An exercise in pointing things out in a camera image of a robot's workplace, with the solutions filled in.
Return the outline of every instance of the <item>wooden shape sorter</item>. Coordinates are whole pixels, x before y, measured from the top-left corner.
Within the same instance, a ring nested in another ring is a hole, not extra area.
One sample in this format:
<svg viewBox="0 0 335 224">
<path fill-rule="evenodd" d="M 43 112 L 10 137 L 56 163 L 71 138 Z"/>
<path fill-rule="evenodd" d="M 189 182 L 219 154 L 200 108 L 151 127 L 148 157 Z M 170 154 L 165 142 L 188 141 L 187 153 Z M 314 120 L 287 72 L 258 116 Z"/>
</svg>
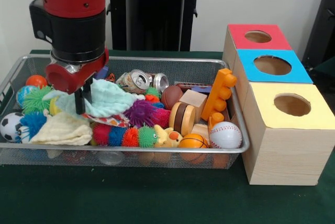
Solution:
<svg viewBox="0 0 335 224">
<path fill-rule="evenodd" d="M 229 24 L 222 59 L 233 70 L 237 50 L 269 49 L 291 50 L 278 25 Z"/>
<path fill-rule="evenodd" d="M 250 184 L 316 185 L 335 145 L 335 116 L 312 84 L 250 83 L 242 154 Z"/>
<path fill-rule="evenodd" d="M 293 50 L 238 50 L 234 74 L 242 110 L 249 82 L 308 83 L 312 80 Z"/>
</svg>

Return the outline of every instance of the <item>baseball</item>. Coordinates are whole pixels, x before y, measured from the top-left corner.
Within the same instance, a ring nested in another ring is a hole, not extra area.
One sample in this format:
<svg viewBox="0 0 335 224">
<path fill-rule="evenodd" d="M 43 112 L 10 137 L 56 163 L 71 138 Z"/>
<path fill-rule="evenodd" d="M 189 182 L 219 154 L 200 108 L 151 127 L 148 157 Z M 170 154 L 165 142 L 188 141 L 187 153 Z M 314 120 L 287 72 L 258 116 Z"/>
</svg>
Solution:
<svg viewBox="0 0 335 224">
<path fill-rule="evenodd" d="M 242 134 L 233 123 L 220 122 L 210 131 L 209 139 L 213 148 L 235 149 L 242 143 Z"/>
</svg>

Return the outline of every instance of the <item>light blue cloth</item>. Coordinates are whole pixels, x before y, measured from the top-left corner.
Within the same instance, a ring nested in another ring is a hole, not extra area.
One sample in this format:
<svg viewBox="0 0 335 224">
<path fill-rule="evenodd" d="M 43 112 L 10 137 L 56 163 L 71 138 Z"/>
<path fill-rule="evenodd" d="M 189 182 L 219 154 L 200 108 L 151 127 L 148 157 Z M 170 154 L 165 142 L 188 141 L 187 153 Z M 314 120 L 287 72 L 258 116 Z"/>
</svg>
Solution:
<svg viewBox="0 0 335 224">
<path fill-rule="evenodd" d="M 122 90 L 117 84 L 104 79 L 93 79 L 91 85 L 92 103 L 85 99 L 86 113 L 93 117 L 110 117 L 123 113 L 136 101 L 136 97 Z M 74 94 L 61 91 L 51 91 L 43 100 L 53 97 L 59 98 L 56 105 L 71 115 L 76 115 Z"/>
</svg>

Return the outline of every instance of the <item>round hole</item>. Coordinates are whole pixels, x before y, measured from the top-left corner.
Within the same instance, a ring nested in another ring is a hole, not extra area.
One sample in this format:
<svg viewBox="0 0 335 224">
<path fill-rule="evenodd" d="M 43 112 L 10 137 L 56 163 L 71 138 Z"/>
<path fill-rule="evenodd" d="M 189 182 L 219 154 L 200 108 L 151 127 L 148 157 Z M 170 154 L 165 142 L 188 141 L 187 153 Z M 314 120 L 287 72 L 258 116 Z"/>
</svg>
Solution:
<svg viewBox="0 0 335 224">
<path fill-rule="evenodd" d="M 259 71 L 270 75 L 286 75 L 292 70 L 287 61 L 273 55 L 262 55 L 253 60 L 253 63 Z"/>
<path fill-rule="evenodd" d="M 264 31 L 260 31 L 260 30 L 248 31 L 247 33 L 245 33 L 244 36 L 249 41 L 258 42 L 258 43 L 270 42 L 272 39 L 268 33 Z"/>
<path fill-rule="evenodd" d="M 292 116 L 301 117 L 310 112 L 310 102 L 296 94 L 279 94 L 274 99 L 274 105 Z"/>
</svg>

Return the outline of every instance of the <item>metal wire basket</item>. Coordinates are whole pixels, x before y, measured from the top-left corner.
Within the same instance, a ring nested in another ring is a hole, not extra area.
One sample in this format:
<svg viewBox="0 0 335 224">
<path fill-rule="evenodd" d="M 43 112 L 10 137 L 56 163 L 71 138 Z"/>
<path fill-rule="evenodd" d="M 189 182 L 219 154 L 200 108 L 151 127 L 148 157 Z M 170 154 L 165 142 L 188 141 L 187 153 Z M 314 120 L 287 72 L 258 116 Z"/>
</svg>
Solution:
<svg viewBox="0 0 335 224">
<path fill-rule="evenodd" d="M 14 111 L 17 91 L 34 74 L 45 76 L 50 63 L 48 55 L 29 55 L 20 58 L 0 85 L 0 120 Z M 109 57 L 109 70 L 116 77 L 133 69 L 150 73 L 164 73 L 170 84 L 174 82 L 214 82 L 218 70 L 228 66 L 221 60 Z M 82 165 L 127 167 L 174 167 L 228 169 L 237 156 L 249 147 L 249 137 L 238 103 L 235 88 L 227 101 L 225 118 L 239 126 L 242 145 L 237 149 L 187 148 L 128 148 L 97 146 L 64 146 L 8 143 L 0 136 L 0 164 L 21 165 Z"/>
</svg>

